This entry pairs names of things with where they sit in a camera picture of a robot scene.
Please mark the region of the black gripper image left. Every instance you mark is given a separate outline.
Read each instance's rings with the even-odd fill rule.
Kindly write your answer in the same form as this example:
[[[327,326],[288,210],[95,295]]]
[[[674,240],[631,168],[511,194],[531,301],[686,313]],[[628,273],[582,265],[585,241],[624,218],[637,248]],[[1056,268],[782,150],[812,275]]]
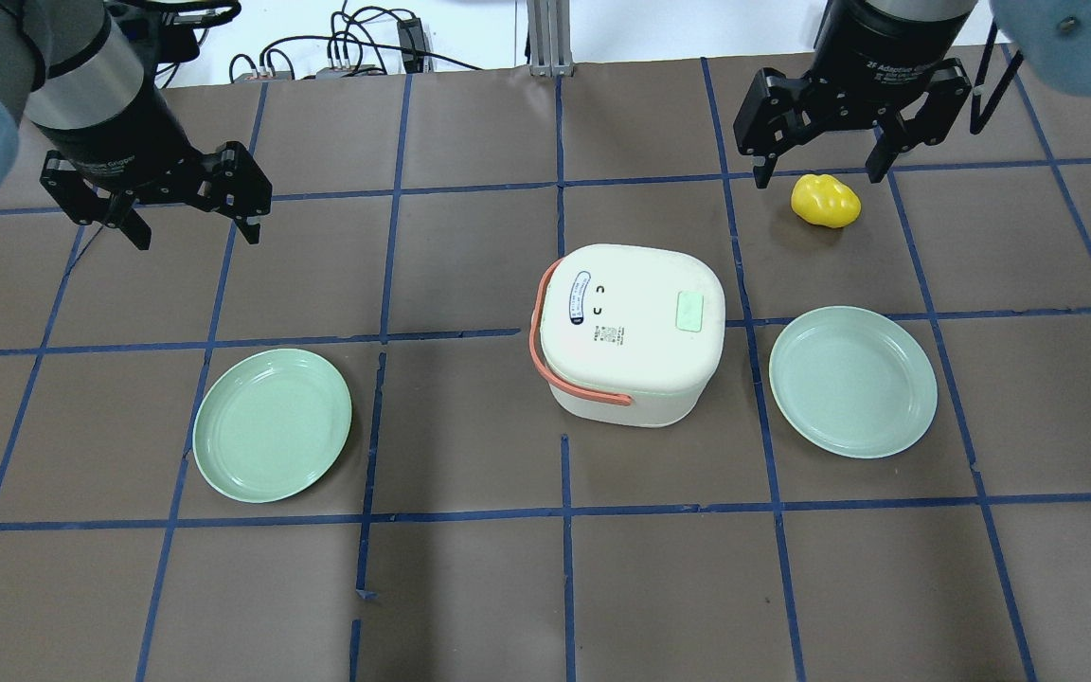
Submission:
[[[113,19],[56,23],[27,120],[63,155],[45,158],[40,186],[70,220],[97,222],[147,251],[152,231],[135,204],[155,195],[228,217],[245,244],[259,244],[273,198],[267,174],[239,141],[205,154],[191,146]]]

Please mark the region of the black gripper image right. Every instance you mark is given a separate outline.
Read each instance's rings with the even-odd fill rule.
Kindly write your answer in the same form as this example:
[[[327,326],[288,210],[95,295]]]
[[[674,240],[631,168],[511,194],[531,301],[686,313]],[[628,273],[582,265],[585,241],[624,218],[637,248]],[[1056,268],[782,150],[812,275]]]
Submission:
[[[759,69],[733,121],[755,187],[766,189],[780,157],[824,131],[880,125],[865,164],[871,183],[898,155],[942,143],[973,89],[961,61],[947,56],[971,12],[970,1],[827,1],[810,70],[787,77]]]

